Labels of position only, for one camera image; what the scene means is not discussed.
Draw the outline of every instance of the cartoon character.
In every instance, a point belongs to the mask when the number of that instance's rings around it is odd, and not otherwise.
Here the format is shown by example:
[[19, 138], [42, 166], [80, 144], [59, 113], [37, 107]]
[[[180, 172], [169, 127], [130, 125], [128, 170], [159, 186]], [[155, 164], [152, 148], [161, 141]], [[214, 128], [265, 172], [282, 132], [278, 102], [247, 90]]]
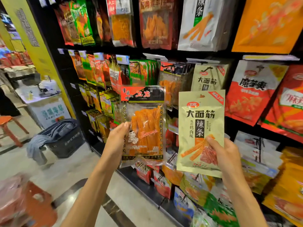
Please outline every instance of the cartoon character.
[[138, 138], [136, 138], [136, 133], [134, 131], [130, 131], [128, 134], [128, 142], [132, 144], [137, 144]]

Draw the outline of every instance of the black shopping basket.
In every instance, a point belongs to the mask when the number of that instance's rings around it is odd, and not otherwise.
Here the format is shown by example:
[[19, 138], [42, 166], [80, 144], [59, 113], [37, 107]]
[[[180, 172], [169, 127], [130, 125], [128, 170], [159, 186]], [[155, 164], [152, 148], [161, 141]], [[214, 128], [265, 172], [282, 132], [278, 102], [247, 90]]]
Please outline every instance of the black shopping basket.
[[58, 158], [68, 158], [71, 156], [84, 142], [84, 137], [82, 136], [80, 126], [76, 119], [63, 119], [50, 127], [46, 128], [44, 131], [40, 132], [40, 135], [51, 136], [51, 130], [58, 125], [58, 123], [72, 122], [74, 128], [66, 133], [64, 136], [58, 138], [57, 140], [47, 141], [46, 146], [58, 157]]

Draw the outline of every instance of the hand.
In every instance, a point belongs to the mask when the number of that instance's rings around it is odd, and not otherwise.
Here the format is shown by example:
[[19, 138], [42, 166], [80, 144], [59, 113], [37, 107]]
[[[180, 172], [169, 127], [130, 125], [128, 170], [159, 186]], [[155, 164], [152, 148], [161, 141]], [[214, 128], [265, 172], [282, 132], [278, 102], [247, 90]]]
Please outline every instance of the hand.
[[124, 136], [129, 133], [130, 127], [130, 122], [121, 123], [109, 133], [100, 160], [102, 160], [102, 164], [105, 161], [107, 167], [111, 170], [117, 169], [121, 162]]
[[227, 190], [243, 185], [243, 183], [247, 184], [238, 147], [227, 138], [224, 139], [224, 147], [209, 136], [206, 137], [206, 140], [217, 153], [218, 166], [222, 171], [223, 183]]

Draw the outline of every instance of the beige snack bag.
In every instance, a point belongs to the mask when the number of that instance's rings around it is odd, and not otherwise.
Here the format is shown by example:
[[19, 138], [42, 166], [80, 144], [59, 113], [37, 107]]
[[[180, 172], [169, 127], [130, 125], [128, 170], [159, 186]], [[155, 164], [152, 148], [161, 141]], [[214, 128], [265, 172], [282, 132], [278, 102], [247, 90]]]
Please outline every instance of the beige snack bag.
[[216, 91], [224, 89], [228, 64], [196, 64], [191, 91]]
[[222, 177], [210, 135], [224, 146], [225, 90], [179, 92], [177, 170]]

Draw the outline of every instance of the display rack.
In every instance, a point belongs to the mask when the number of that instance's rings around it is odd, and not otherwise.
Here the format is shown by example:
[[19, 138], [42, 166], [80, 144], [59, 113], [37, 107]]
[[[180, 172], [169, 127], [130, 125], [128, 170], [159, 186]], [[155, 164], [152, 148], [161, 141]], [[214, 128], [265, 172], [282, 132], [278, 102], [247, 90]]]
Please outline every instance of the display rack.
[[[138, 0], [133, 1], [134, 15], [139, 16], [139, 2]], [[226, 58], [231, 59], [232, 63], [230, 66], [230, 72], [234, 73], [237, 63], [243, 57], [243, 53], [231, 52], [233, 41], [237, 33], [237, 29], [240, 23], [241, 15], [244, 9], [246, 0], [239, 0], [234, 16], [233, 27], [231, 31], [231, 37], [229, 40], [228, 48], [224, 51], [219, 52], [188, 52], [188, 51], [178, 51], [178, 50], [164, 50], [164, 49], [144, 49], [141, 45], [141, 35], [139, 27], [136, 27], [136, 44], [137, 48], [131, 47], [110, 47], [110, 46], [66, 46], [62, 37], [62, 33], [53, 10], [61, 0], [56, 0], [57, 3], [53, 5], [48, 5], [44, 8], [41, 7], [39, 0], [27, 0], [29, 7], [31, 8], [32, 14], [36, 20], [39, 27], [40, 33], [43, 36], [44, 42], [49, 50], [49, 53], [53, 59], [54, 65], [63, 83], [65, 91], [69, 97], [76, 118], [80, 123], [84, 137], [97, 155], [101, 156], [104, 148], [104, 143], [100, 141], [99, 134], [92, 130], [89, 118], [83, 114], [83, 111], [89, 110], [87, 103], [83, 100], [78, 84], [86, 83], [86, 81], [78, 79], [77, 73], [74, 69], [74, 65], [67, 49], [73, 50], [86, 50], [87, 53], [92, 54], [93, 52], [103, 52], [109, 54], [120, 54], [128, 55], [131, 59], [142, 58], [143, 53], [160, 54], [166, 56], [170, 60], [186, 61], [186, 58]], [[179, 0], [180, 4], [179, 11], [182, 12], [183, 0]], [[139, 26], [139, 18], [134, 18], [134, 23]], [[64, 54], [58, 52], [58, 48], [63, 49]], [[298, 57], [302, 57], [301, 54], [294, 54]], [[291, 62], [292, 64], [300, 64], [301, 62]], [[227, 80], [227, 86], [231, 83], [231, 78], [233, 75], [229, 75]], [[173, 110], [168, 112], [171, 117], [178, 117], [178, 111]], [[254, 127], [249, 126], [243, 122], [234, 120], [229, 117], [225, 117], [225, 133], [231, 137], [233, 141], [237, 134], [237, 131], [243, 131], [252, 135], [257, 135], [272, 141], [278, 141], [281, 143], [278, 150], [282, 150], [284, 145], [293, 147], [302, 147], [302, 144], [290, 139], [286, 136], [274, 133], [267, 129], [261, 128], [259, 125]], [[188, 227], [189, 221], [184, 218], [178, 210], [175, 209], [173, 200], [168, 200], [162, 197], [153, 186], [149, 186], [137, 177], [136, 171], [131, 167], [126, 167], [118, 169], [117, 172], [125, 178], [136, 190], [138, 190], [144, 197], [146, 197], [152, 204], [154, 204], [160, 211], [166, 214], [177, 226]]]

